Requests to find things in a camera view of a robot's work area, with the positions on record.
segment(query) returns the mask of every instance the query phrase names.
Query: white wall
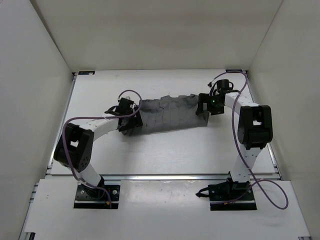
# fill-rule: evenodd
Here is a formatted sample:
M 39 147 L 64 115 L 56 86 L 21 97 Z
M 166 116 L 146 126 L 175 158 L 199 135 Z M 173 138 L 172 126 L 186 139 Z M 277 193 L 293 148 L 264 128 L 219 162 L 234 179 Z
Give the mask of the white wall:
M 0 239 L 19 238 L 71 83 L 71 71 L 31 3 L 0 3 Z
M 249 72 L 256 98 L 272 109 L 280 171 L 320 239 L 319 0 L 284 0 Z
M 281 0 L 32 0 L 73 72 L 248 69 Z

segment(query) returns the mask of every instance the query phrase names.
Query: gray fabric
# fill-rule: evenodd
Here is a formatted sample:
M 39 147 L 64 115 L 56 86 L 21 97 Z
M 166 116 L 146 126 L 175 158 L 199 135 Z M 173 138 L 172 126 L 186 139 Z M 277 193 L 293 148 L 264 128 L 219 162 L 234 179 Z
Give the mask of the gray fabric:
M 197 108 L 198 95 L 194 94 L 143 100 L 140 109 L 143 126 L 135 128 L 131 135 L 206 127 L 209 113 L 197 116 Z

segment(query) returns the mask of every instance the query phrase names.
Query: metal base plate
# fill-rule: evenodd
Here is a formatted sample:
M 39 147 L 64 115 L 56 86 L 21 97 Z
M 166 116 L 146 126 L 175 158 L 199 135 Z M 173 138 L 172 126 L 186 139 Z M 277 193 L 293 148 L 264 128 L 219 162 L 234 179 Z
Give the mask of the metal base plate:
M 228 192 L 229 183 L 223 182 L 219 184 L 212 184 L 208 186 L 210 210 L 211 211 L 243 211 L 243 210 L 257 210 L 254 192 L 249 190 L 242 198 L 233 203 L 227 204 L 213 204 L 216 202 L 224 202 L 238 198 L 244 192 Z
M 73 208 L 75 209 L 118 209 L 120 197 L 120 185 L 105 185 L 105 189 L 109 192 L 111 198 L 110 204 L 107 202 L 106 195 L 100 199 L 90 197 L 83 185 L 78 185 L 74 198 Z

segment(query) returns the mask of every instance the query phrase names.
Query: wire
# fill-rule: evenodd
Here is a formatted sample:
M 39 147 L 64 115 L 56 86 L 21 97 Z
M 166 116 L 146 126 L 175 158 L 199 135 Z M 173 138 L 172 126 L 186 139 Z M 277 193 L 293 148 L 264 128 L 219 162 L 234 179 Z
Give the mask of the wire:
M 268 179 L 260 179 L 258 180 L 257 177 L 255 176 L 255 174 L 253 173 L 253 171 L 251 170 L 251 168 L 249 167 L 249 165 L 247 164 L 247 162 L 245 161 L 244 157 L 242 156 L 241 154 L 241 151 L 240 151 L 240 148 L 239 148 L 239 145 L 238 145 L 238 141 L 237 141 L 237 135 L 236 135 L 236 128 L 235 128 L 235 112 L 236 112 L 236 104 L 237 104 L 237 101 L 241 95 L 241 93 L 244 91 L 244 89 L 246 88 L 246 86 L 248 85 L 248 76 L 246 73 L 242 72 L 242 71 L 237 71 L 237 70 L 233 70 L 233 71 L 228 71 L 228 72 L 224 72 L 224 73 L 221 73 L 219 74 L 218 76 L 216 76 L 213 80 L 219 78 L 220 76 L 224 75 L 224 74 L 228 74 L 228 73 L 240 73 L 242 75 L 244 75 L 244 78 L 245 78 L 245 83 L 243 85 L 243 87 L 241 88 L 239 94 L 236 96 L 235 100 L 234 100 L 234 103 L 233 103 L 233 106 L 232 106 L 232 134 L 233 134 L 233 140 L 234 140 L 234 143 L 235 143 L 235 147 L 236 147 L 236 150 L 243 162 L 243 164 L 245 165 L 245 167 L 248 169 L 248 171 L 250 172 L 250 174 L 252 175 L 253 179 L 254 179 L 254 183 L 251 184 L 251 186 L 246 190 L 246 192 L 244 194 L 242 194 L 241 196 L 237 197 L 236 199 L 233 199 L 233 200 L 228 200 L 228 201 L 219 201 L 219 202 L 214 202 L 212 204 L 216 205 L 216 204 L 229 204 L 229 203 L 233 203 L 233 202 L 236 202 L 237 200 L 239 200 L 240 198 L 242 198 L 254 185 L 258 185 L 259 188 L 261 189 L 261 191 L 263 192 L 263 194 L 265 195 L 265 197 L 269 200 L 269 202 L 275 206 L 277 209 L 280 209 L 280 210 L 285 210 L 288 208 L 289 206 L 289 199 L 288 199 L 288 196 L 285 192 L 285 190 L 279 185 L 277 184 L 275 181 L 272 181 L 272 180 L 268 180 Z M 283 193 L 284 197 L 285 197 L 285 206 L 284 207 L 280 207 L 278 206 L 277 204 L 275 204 L 274 201 L 271 200 L 271 198 L 269 197 L 269 195 L 266 193 L 265 189 L 261 186 L 261 182 L 269 182 L 269 183 L 272 183 L 274 185 L 276 185 Z
M 67 146 L 67 138 L 66 138 L 66 128 L 67 128 L 67 125 L 74 121 L 74 120 L 81 120 L 81 119 L 87 119 L 87 120 L 101 120 L 101 119 L 122 119 L 122 118 L 129 118 L 129 117 L 132 117 L 134 115 L 136 115 L 141 106 L 142 106 L 142 97 L 140 96 L 140 94 L 134 90 L 125 90 L 123 92 L 120 93 L 119 97 L 120 98 L 124 93 L 126 92 L 133 92 L 135 94 L 138 95 L 138 97 L 140 98 L 139 100 L 139 105 L 138 105 L 138 108 L 137 110 L 135 110 L 133 113 L 129 114 L 129 115 L 122 115 L 122 116 L 108 116 L 108 117 L 105 117 L 105 116 L 77 116 L 77 117 L 73 117 L 73 118 L 70 118 L 69 120 L 67 120 L 63 127 L 62 127 L 62 135 L 61 135 L 61 138 L 62 138 L 62 145 L 63 145 L 63 149 L 64 149 L 64 152 L 65 152 L 65 156 L 66 156 L 66 160 L 68 161 L 68 165 L 71 169 L 71 172 L 72 172 L 72 175 L 73 177 L 77 180 L 77 181 L 80 181 L 80 182 L 83 182 L 85 183 L 86 186 L 92 188 L 92 189 L 98 189 L 98 190 L 101 190 L 101 191 L 104 191 L 106 196 L 107 196 L 107 199 L 108 199 L 108 202 L 110 203 L 110 208 L 111 208 L 111 198 L 110 198 L 110 194 L 109 192 L 103 188 L 103 187 L 99 187 L 99 186 L 93 186 L 92 184 L 86 182 L 82 176 L 81 176 L 81 173 L 79 173 L 79 176 L 77 175 L 76 173 L 76 170 L 74 168 L 74 166 L 72 165 L 72 161 L 71 161 L 71 157 L 70 157 L 70 154 L 69 154 L 69 151 L 68 151 L 68 146 Z
M 217 85 L 217 82 L 215 82 L 212 86 L 212 88 L 210 89 L 210 92 L 209 92 L 209 95 L 212 96 L 213 95 L 213 92 L 214 92 L 214 89 L 215 89 L 215 86 Z

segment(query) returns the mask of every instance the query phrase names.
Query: black clamp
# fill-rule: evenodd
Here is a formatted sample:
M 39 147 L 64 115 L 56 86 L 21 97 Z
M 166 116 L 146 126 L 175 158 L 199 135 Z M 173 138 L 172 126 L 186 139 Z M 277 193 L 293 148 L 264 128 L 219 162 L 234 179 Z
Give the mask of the black clamp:
M 129 100 L 127 98 L 122 97 L 119 100 L 118 106 L 113 106 L 105 111 L 105 114 L 112 114 L 114 116 L 123 116 L 123 115 L 130 115 L 138 109 L 138 106 L 132 108 L 135 104 L 134 101 Z M 134 116 L 131 117 L 124 117 L 119 118 L 118 120 L 118 131 L 124 132 L 127 130 L 131 130 L 136 127 L 143 126 L 142 118 L 140 115 L 140 111 L 138 111 Z
M 228 79 L 221 79 L 214 83 L 208 84 L 211 87 L 210 93 L 200 93 L 198 98 L 198 108 L 195 112 L 196 115 L 202 114 L 204 111 L 208 111 L 211 115 L 218 115 L 225 113 L 225 97 L 229 93 L 238 93 L 238 90 L 234 89 L 234 84 Z

